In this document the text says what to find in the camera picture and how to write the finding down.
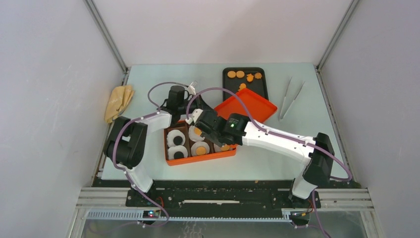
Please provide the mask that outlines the black sandwich cookie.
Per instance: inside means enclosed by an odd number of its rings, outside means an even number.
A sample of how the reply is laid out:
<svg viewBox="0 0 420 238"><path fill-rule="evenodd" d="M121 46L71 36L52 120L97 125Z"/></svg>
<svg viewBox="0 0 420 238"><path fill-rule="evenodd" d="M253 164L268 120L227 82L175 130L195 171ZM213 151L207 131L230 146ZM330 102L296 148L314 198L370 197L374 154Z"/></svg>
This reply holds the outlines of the black sandwich cookie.
<svg viewBox="0 0 420 238"><path fill-rule="evenodd" d="M177 151L177 152L174 153L173 158L174 159L183 159L183 158L185 158L185 155L182 151Z"/></svg>
<svg viewBox="0 0 420 238"><path fill-rule="evenodd" d="M177 135L173 138L173 143L175 146L183 145L185 143L184 138L180 135Z"/></svg>

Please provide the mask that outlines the orange box lid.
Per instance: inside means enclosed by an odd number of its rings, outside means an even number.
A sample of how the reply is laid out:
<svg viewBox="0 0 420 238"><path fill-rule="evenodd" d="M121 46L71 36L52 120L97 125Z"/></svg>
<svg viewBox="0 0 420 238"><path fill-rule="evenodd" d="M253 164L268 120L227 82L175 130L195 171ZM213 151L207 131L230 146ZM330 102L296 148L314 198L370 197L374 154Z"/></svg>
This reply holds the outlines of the orange box lid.
<svg viewBox="0 0 420 238"><path fill-rule="evenodd" d="M277 111L277 106L259 94L243 89L236 93L236 96L244 103L254 120L265 122ZM247 116L242 104L234 96L230 96L227 100L216 106L214 110L224 119L233 114L241 114Z"/></svg>

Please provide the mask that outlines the orange cookie box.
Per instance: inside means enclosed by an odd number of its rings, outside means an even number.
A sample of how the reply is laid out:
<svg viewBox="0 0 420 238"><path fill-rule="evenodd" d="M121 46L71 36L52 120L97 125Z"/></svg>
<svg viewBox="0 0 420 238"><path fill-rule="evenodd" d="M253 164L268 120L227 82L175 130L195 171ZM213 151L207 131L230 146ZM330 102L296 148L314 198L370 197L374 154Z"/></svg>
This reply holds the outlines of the orange cookie box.
<svg viewBox="0 0 420 238"><path fill-rule="evenodd" d="M236 146L218 146L202 137L201 131L185 121L164 129L165 160L169 166L202 162L236 155Z"/></svg>

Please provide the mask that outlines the metal tongs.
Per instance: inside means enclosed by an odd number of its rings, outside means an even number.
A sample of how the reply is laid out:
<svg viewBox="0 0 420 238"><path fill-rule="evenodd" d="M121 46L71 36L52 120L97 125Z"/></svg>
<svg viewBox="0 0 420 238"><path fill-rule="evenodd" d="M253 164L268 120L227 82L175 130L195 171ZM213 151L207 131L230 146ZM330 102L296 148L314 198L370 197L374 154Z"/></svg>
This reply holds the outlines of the metal tongs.
<svg viewBox="0 0 420 238"><path fill-rule="evenodd" d="M293 77L290 77L289 81L286 84L286 89L284 92L284 96L283 96L283 100L282 103L280 105L280 111L278 114L278 120L281 121L284 119L284 117L286 116L286 114L288 113L288 111L290 110L290 108L292 107L292 105L294 104L294 102L297 100L297 98L299 97L304 85L305 85L305 81L302 81L299 88L294 92L292 91L292 81L293 81Z"/></svg>

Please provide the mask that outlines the black cookie tray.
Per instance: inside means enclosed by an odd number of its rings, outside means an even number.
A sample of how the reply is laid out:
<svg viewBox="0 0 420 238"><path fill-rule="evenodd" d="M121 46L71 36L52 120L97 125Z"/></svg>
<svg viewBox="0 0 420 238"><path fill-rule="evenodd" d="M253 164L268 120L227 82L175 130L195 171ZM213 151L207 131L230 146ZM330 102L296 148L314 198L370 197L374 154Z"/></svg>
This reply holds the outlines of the black cookie tray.
<svg viewBox="0 0 420 238"><path fill-rule="evenodd" d="M245 76L243 78L229 78L227 76L227 72L229 71L244 71ZM262 79L255 79L252 82L248 82L246 80L247 74L255 75L257 72L262 74ZM267 84L265 78L265 71L260 67L227 67L222 71L222 87L233 92L237 93L239 89L239 85L241 83L245 83L247 85L246 89L249 89L258 95L262 96L265 99L269 99L268 91L267 91Z"/></svg>

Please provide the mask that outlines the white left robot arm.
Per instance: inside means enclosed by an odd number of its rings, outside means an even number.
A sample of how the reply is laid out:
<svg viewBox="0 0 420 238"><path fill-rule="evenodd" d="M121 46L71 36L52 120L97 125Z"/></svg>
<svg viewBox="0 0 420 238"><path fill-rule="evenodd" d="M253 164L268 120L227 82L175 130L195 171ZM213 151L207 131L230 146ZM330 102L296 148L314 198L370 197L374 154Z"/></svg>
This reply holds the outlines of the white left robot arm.
<svg viewBox="0 0 420 238"><path fill-rule="evenodd" d="M193 97L190 92L186 86L171 86L167 99L156 112L139 117L131 124L128 124L130 118L117 118L106 140L103 154L111 159L116 169L125 173L134 188L140 190L137 199L144 206L152 206L157 199L156 192L150 189L154 181L141 164L147 136L175 125L181 116L189 115L195 109L213 109L202 96L198 96L187 108Z"/></svg>

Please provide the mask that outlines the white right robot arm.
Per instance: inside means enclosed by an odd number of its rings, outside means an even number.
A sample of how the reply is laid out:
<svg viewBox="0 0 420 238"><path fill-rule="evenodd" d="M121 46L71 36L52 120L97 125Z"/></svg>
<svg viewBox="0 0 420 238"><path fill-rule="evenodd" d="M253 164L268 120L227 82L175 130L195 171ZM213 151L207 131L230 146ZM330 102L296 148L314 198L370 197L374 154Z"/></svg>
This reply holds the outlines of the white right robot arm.
<svg viewBox="0 0 420 238"><path fill-rule="evenodd" d="M328 135L316 137L286 133L251 120L241 114L228 119L216 111L196 109L187 119L213 144L254 146L267 149L299 162L303 168L293 180L288 201L294 207L303 206L313 190L329 184L334 151Z"/></svg>

